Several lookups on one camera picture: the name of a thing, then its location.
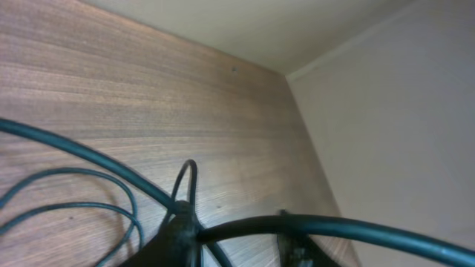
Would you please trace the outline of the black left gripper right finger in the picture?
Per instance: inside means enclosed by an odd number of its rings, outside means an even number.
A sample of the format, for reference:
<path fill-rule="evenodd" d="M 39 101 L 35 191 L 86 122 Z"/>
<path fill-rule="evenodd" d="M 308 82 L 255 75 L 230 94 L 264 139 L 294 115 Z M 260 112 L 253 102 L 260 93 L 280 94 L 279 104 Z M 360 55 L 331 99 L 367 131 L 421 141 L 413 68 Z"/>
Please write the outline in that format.
<path fill-rule="evenodd" d="M 294 226 L 277 234 L 281 266 L 289 267 L 340 267 L 310 236 L 309 223 L 297 219 Z"/>

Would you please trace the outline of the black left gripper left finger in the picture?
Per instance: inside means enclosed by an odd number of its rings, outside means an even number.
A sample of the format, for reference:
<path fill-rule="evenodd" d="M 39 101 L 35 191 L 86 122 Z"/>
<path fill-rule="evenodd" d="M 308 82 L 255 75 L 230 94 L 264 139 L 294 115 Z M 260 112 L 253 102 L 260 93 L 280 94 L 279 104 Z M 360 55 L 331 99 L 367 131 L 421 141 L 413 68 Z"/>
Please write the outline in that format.
<path fill-rule="evenodd" d="M 200 266 L 197 220 L 189 202 L 177 202 L 178 212 L 139 252 L 119 267 Z"/>

